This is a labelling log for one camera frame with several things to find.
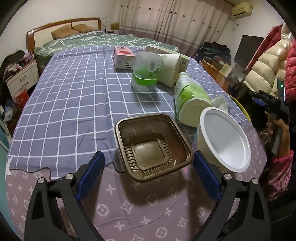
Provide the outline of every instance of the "green plaid bedsheet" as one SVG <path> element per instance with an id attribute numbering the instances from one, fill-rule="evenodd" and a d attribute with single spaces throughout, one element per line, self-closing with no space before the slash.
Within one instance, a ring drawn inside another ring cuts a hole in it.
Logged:
<path id="1" fill-rule="evenodd" d="M 103 31 L 93 31 L 85 34 L 74 34 L 63 39 L 49 41 L 42 47 L 35 47 L 34 54 L 39 67 L 45 67 L 52 56 L 66 48 L 86 45 L 124 45 L 145 47 L 148 44 L 158 45 L 173 51 L 180 52 L 176 46 L 160 43 L 152 39 L 138 38 L 132 34 L 106 34 Z"/>

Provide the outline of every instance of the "clothes pile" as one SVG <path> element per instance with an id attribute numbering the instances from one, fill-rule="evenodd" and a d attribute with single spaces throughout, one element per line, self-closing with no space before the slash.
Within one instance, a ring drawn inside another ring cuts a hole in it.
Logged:
<path id="1" fill-rule="evenodd" d="M 223 62 L 224 64 L 231 65 L 231 55 L 230 50 L 226 45 L 221 45 L 219 43 L 208 43 L 205 42 L 204 45 L 196 51 L 194 59 L 199 62 L 204 59 L 208 63 L 212 61 Z"/>

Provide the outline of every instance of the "blue gripper pad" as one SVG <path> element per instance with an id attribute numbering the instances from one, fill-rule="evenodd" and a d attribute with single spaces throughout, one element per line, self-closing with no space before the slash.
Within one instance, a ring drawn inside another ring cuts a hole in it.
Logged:
<path id="1" fill-rule="evenodd" d="M 219 202 L 221 200 L 220 183 L 198 152 L 194 153 L 193 166 L 209 197 Z"/>
<path id="2" fill-rule="evenodd" d="M 101 171 L 104 169 L 104 166 L 105 156 L 102 152 L 100 152 L 90 164 L 80 182 L 78 183 L 78 192 L 76 195 L 76 199 L 78 201 L 81 202 L 88 197 L 95 181 L 97 180 Z"/>
<path id="3" fill-rule="evenodd" d="M 258 99 L 258 98 L 255 98 L 255 97 L 252 97 L 252 100 L 255 102 L 255 103 L 257 103 L 258 105 L 260 105 L 260 106 L 266 106 L 267 104 L 263 101 L 263 100 L 260 100 L 260 99 Z"/>

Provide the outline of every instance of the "white plastic cup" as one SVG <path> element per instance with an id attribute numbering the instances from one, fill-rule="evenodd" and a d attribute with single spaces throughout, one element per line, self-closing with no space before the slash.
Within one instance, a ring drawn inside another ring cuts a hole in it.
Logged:
<path id="1" fill-rule="evenodd" d="M 241 173 L 250 165 L 251 149 L 241 126 L 224 111 L 209 107 L 200 116 L 196 150 L 222 173 Z"/>

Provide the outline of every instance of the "bed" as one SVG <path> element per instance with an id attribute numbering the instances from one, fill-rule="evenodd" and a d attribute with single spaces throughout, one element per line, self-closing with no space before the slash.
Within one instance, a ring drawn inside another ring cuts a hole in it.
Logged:
<path id="1" fill-rule="evenodd" d="M 134 53 L 145 51 L 133 47 Z M 23 238 L 29 200 L 38 178 L 57 179 L 75 172 L 100 150 L 106 167 L 82 203 L 105 240 L 191 240 L 212 211 L 211 200 L 191 165 L 147 183 L 124 172 L 114 125 L 125 117 L 164 112 L 174 118 L 195 149 L 196 128 L 176 118 L 173 88 L 135 92 L 131 72 L 115 70 L 114 46 L 81 46 L 56 53 L 45 67 L 17 124 L 9 149 L 6 197 L 17 234 Z M 259 178 L 266 155 L 254 127 L 207 72 L 190 59 L 187 73 L 211 98 L 224 96 L 242 126 L 252 157 L 239 180 Z M 58 200 L 67 231 L 75 236 Z M 236 200 L 230 215 L 237 209 Z"/>
<path id="2" fill-rule="evenodd" d="M 69 24 L 71 27 L 76 24 L 87 24 L 96 31 L 85 34 L 74 34 L 66 38 L 54 40 L 51 32 L 61 26 Z M 132 34 L 108 34 L 101 30 L 100 18 L 79 18 L 60 21 L 33 29 L 27 33 L 28 47 L 34 53 L 39 69 L 44 69 L 53 55 L 66 48 L 82 47 L 87 45 L 125 45 L 145 47 L 148 44 L 158 45 L 173 51 L 179 52 L 176 46 L 161 43 L 152 39 L 138 38 Z"/>

